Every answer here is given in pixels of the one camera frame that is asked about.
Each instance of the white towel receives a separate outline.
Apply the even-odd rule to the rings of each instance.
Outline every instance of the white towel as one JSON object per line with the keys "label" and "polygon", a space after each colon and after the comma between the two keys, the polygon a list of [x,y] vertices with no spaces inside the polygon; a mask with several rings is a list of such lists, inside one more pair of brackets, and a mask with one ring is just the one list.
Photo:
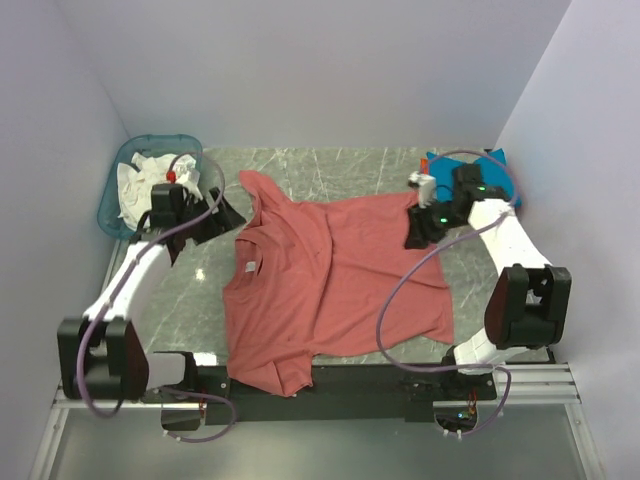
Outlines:
{"label": "white towel", "polygon": [[[131,165],[124,163],[118,165],[120,218],[131,230],[137,228],[142,214],[151,210],[151,188],[159,183],[169,183],[167,171],[175,157],[175,154],[168,154],[162,157],[147,158],[139,153],[134,153],[131,163],[138,167],[139,171]],[[185,155],[178,159],[173,171],[176,172],[176,183],[184,185],[189,192],[201,200],[202,194],[198,189],[200,172],[195,167],[195,158],[191,155]]]}

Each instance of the blue laundry basket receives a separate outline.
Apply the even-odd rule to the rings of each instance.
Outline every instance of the blue laundry basket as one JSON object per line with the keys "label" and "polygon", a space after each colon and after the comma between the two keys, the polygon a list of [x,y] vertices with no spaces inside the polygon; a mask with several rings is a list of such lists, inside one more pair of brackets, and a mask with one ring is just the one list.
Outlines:
{"label": "blue laundry basket", "polygon": [[120,240],[126,240],[134,234],[119,218],[120,203],[118,202],[118,164],[131,163],[134,153],[145,157],[160,157],[167,153],[190,152],[196,159],[196,170],[202,166],[202,144],[190,135],[140,135],[132,138],[120,147],[111,166],[107,184],[104,187],[102,201],[98,208],[98,225],[107,234]]}

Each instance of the marble tabletop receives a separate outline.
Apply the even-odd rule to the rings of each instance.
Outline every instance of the marble tabletop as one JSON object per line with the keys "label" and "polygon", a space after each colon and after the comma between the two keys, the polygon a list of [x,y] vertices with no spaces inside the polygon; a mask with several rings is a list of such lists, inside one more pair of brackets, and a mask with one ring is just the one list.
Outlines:
{"label": "marble tabletop", "polygon": [[[227,180],[225,197],[247,220],[252,216],[248,194],[238,183],[240,170],[269,175],[295,201],[328,202],[362,195],[400,192],[419,165],[427,148],[220,148],[207,154],[222,167]],[[444,149],[429,149],[439,152]],[[201,190],[218,184],[215,170],[203,158]],[[468,227],[456,229],[457,236]],[[187,245],[167,277],[156,288],[136,324],[146,351],[186,350],[215,354],[224,364],[225,341],[222,288],[235,270],[234,239],[237,229],[195,247]],[[116,257],[113,271],[124,258],[126,244]],[[455,342],[476,333],[497,280],[497,273],[479,238],[455,245],[440,255],[445,279],[451,287]],[[405,362],[439,362],[449,345],[416,337],[391,349]],[[528,352],[521,361],[547,361],[545,350]],[[315,364],[384,363],[378,352],[356,357],[315,357]]]}

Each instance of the wall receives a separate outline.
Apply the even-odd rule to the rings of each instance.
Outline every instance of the wall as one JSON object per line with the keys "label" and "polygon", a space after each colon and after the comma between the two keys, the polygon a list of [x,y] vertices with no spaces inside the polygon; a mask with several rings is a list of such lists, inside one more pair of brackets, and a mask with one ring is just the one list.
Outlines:
{"label": "wall", "polygon": [[0,476],[21,479],[60,378],[57,326],[109,259],[95,212],[127,136],[53,2],[3,2],[0,64]]}
{"label": "wall", "polygon": [[570,0],[58,0],[131,134],[492,145]]}
{"label": "wall", "polygon": [[500,135],[524,226],[573,275],[559,345],[611,478],[640,471],[640,3],[574,0]]}

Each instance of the cable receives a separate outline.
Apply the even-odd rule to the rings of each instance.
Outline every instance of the cable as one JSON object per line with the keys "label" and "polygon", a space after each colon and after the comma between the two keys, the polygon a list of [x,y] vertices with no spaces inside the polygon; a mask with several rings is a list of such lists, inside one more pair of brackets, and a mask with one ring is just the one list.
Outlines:
{"label": "cable", "polygon": [[[175,161],[177,161],[183,155],[189,155],[189,154],[191,154],[191,152],[182,153],[182,154],[176,156],[176,158],[173,159],[173,162],[175,163]],[[98,325],[100,325],[100,323],[102,323],[104,321],[104,317],[107,314],[107,312],[109,311],[109,308],[111,308],[111,305],[113,305],[113,302],[115,301],[115,299],[118,297],[118,295],[120,294],[120,292],[124,288],[125,284],[127,283],[127,280],[129,280],[129,278],[131,277],[131,274],[135,270],[136,266],[140,263],[140,260],[142,259],[142,257],[149,250],[151,250],[154,246],[158,245],[163,240],[169,238],[172,235],[175,235],[178,232],[181,232],[182,230],[185,230],[187,228],[190,228],[190,227],[196,225],[198,222],[201,222],[201,221],[205,220],[209,215],[211,215],[213,213],[213,211],[216,209],[216,207],[220,204],[220,202],[222,201],[222,196],[224,195],[224,190],[225,190],[225,186],[226,186],[224,173],[222,171],[222,168],[220,168],[220,165],[218,165],[218,163],[215,160],[213,160],[213,159],[210,159],[210,160],[211,160],[214,168],[216,169],[218,175],[220,176],[220,194],[218,195],[218,197],[213,201],[213,203],[211,204],[209,209],[206,212],[202,213],[202,215],[199,215],[198,217],[196,217],[196,218],[194,218],[192,220],[189,220],[188,222],[183,223],[182,225],[178,225],[177,227],[171,228],[171,229],[167,230],[166,232],[161,233],[156,238],[151,240],[147,245],[145,245],[140,250],[140,252],[138,252],[138,254],[135,256],[135,258],[129,263],[129,266],[125,270],[124,274],[122,275],[122,277],[120,278],[118,283],[116,283],[116,286],[114,287],[113,291],[109,295],[109,298],[107,299],[106,303],[100,308],[100,310],[98,311],[98,313],[97,313],[96,317],[93,319],[93,321],[89,322],[89,327],[87,328],[86,332],[82,336],[82,340],[80,341],[80,347],[78,348],[78,357],[76,359],[76,380],[77,380],[77,384],[78,384],[78,391],[80,392],[80,397],[84,401],[84,403],[87,406],[87,408],[91,411],[91,413],[93,413],[94,415],[96,415],[96,416],[98,416],[100,418],[111,418],[116,413],[118,413],[118,410],[120,409],[120,405],[122,404],[122,400],[120,400],[118,402],[118,405],[116,405],[116,407],[113,410],[104,411],[104,410],[101,410],[98,407],[96,407],[95,402],[91,398],[91,394],[89,393],[89,389],[87,388],[87,383],[86,383],[86,379],[85,379],[85,371],[84,371],[84,360],[85,360],[85,357],[86,357],[86,354],[87,354],[87,350],[89,348],[89,341],[91,339],[91,336],[93,335],[93,333],[98,328]],[[165,387],[164,390],[165,391],[178,392],[177,390],[173,390],[173,389],[170,389],[168,387]],[[191,392],[179,392],[179,393],[182,394],[182,395],[189,396],[189,397],[204,398],[204,399],[209,399],[209,400],[213,400],[213,401],[216,401],[216,402],[221,402],[221,403],[224,403],[224,404],[228,405],[229,408],[231,408],[232,421],[220,433],[218,433],[217,435],[214,435],[213,437],[211,437],[211,439],[219,438],[220,436],[222,436],[225,433],[227,433],[231,429],[231,427],[233,426],[233,424],[235,423],[235,421],[237,419],[235,407],[233,406],[233,404],[229,400],[227,400],[224,397],[219,397],[217,395],[209,395],[209,394],[204,394],[204,393],[191,393]]]}
{"label": "cable", "polygon": [[[516,200],[518,199],[518,192],[519,192],[519,188],[517,186],[515,178],[513,177],[513,175],[511,175],[511,172],[506,167],[506,165],[503,165],[502,163],[497,161],[495,158],[491,157],[490,155],[487,155],[486,153],[475,152],[473,150],[451,150],[449,152],[445,152],[445,153],[442,153],[440,155],[437,155],[436,157],[432,158],[429,163],[437,162],[438,160],[440,160],[441,158],[443,158],[445,156],[455,155],[455,154],[459,154],[459,153],[466,153],[466,154],[470,154],[470,155],[477,155],[477,156],[480,156],[480,157],[484,157],[484,158],[490,160],[491,162],[495,163],[496,165],[498,165],[500,168],[502,168],[502,170],[504,170],[504,172],[507,174],[507,176],[511,179],[511,182],[513,184],[513,195],[511,197],[511,199],[509,200],[509,206],[513,207],[515,205]],[[442,366],[442,367],[417,367],[415,365],[408,365],[406,363],[402,363],[399,360],[396,360],[395,358],[393,358],[387,352],[384,344],[382,343],[382,324],[384,322],[384,316],[385,316],[385,314],[387,312],[387,309],[389,308],[389,305],[391,304],[391,301],[394,299],[394,297],[396,296],[396,294],[398,293],[400,288],[402,288],[402,286],[409,280],[409,278],[411,278],[411,276],[416,271],[418,271],[418,269],[420,269],[425,263],[427,263],[431,258],[433,258],[436,255],[438,255],[440,252],[443,252],[443,251],[447,250],[448,248],[451,248],[452,246],[454,246],[457,243],[460,243],[460,242],[463,242],[465,240],[469,240],[471,238],[477,237],[480,234],[482,234],[482,233],[484,233],[484,232],[486,232],[488,230],[491,230],[493,227],[498,226],[505,219],[505,217],[507,215],[508,215],[508,212],[505,212],[505,213],[501,214],[500,217],[498,217],[498,219],[496,221],[490,223],[489,225],[486,225],[486,226],[484,226],[484,227],[482,227],[482,228],[480,228],[478,230],[474,230],[474,231],[466,233],[464,235],[460,235],[459,237],[454,238],[454,239],[452,239],[452,240],[450,240],[450,241],[448,241],[448,242],[446,242],[446,243],[444,243],[442,245],[438,245],[438,247],[436,247],[435,249],[433,249],[432,251],[427,253],[418,263],[416,263],[400,279],[400,281],[397,283],[397,285],[393,288],[393,290],[391,291],[391,293],[389,294],[387,299],[382,304],[382,308],[380,309],[380,313],[378,314],[378,321],[376,323],[376,343],[378,344],[378,349],[380,350],[380,353],[382,353],[382,355],[391,364],[395,365],[398,368],[406,370],[408,372],[414,372],[414,373],[440,373],[440,372],[451,372],[451,371],[460,370],[460,369],[482,368],[482,369],[491,369],[492,371],[493,370],[499,370],[501,372],[504,372],[507,375],[507,383],[506,383],[505,388],[504,388],[502,399],[500,399],[500,402],[498,403],[498,406],[496,407],[494,412],[484,422],[482,422],[480,425],[477,425],[473,430],[470,430],[468,432],[462,433],[463,436],[472,435],[474,433],[477,433],[477,432],[483,430],[484,428],[489,426],[491,423],[493,423],[493,421],[498,417],[498,415],[500,415],[500,412],[502,411],[502,409],[504,408],[505,403],[507,402],[507,397],[509,396],[509,392],[511,391],[511,372],[508,369],[506,369],[505,367],[502,367],[500,365],[490,365],[490,364],[484,364],[484,363],[465,364],[465,365],[450,365],[450,366]]]}

